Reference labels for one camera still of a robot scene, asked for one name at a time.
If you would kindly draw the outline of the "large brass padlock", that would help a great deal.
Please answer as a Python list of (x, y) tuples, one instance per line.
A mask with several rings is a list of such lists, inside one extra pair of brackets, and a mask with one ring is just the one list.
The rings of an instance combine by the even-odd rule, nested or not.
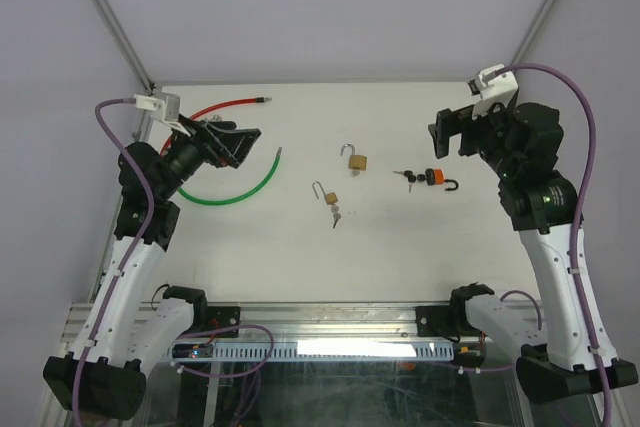
[(357, 177), (367, 169), (368, 158), (356, 152), (353, 144), (346, 143), (341, 147), (340, 155), (343, 156), (345, 151), (349, 150), (348, 169), (352, 177)]

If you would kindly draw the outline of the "small brass padlock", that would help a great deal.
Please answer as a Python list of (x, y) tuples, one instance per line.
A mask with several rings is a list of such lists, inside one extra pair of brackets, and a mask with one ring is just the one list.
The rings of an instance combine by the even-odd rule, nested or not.
[(335, 211), (339, 210), (337, 207), (338, 197), (335, 192), (327, 193), (322, 184), (318, 181), (312, 183), (312, 190), (317, 199), (322, 198), (327, 206), (330, 206)]

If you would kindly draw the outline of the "small padlock keys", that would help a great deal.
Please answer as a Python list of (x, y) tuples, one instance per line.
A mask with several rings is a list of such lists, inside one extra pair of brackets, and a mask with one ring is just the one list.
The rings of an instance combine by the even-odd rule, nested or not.
[(332, 228), (335, 229), (338, 222), (340, 221), (342, 215), (340, 213), (340, 209), (339, 206), (337, 204), (332, 204), (330, 207), (331, 213), (332, 213), (332, 217), (333, 217), (333, 224), (332, 224)]

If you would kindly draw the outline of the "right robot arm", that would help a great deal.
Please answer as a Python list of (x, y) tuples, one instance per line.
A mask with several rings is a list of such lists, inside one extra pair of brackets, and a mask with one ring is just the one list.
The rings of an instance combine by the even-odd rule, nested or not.
[(514, 361), (535, 404), (636, 384), (636, 366), (618, 356), (599, 317), (584, 243), (571, 239), (578, 194), (555, 168), (564, 137), (559, 111), (537, 103), (496, 103), (481, 117), (470, 106), (444, 109), (429, 132), (437, 158), (460, 136), (460, 155), (479, 155), (496, 173), (500, 204), (531, 262), (546, 325), (543, 331), (526, 326), (492, 289), (469, 285), (451, 294), (450, 328), (486, 333)]

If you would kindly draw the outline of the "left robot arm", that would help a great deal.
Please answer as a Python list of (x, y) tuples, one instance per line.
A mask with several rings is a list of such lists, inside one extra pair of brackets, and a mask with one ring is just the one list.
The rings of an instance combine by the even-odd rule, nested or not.
[(68, 411), (129, 420), (141, 406), (147, 378), (183, 333), (198, 335), (209, 324), (201, 289), (172, 287), (155, 314), (133, 327), (142, 296), (168, 250), (180, 209), (172, 202), (184, 182), (204, 164), (238, 168), (261, 132), (233, 121), (180, 119), (165, 153), (146, 142), (120, 153), (122, 204), (110, 265), (81, 332), (63, 357), (44, 367), (47, 385)]

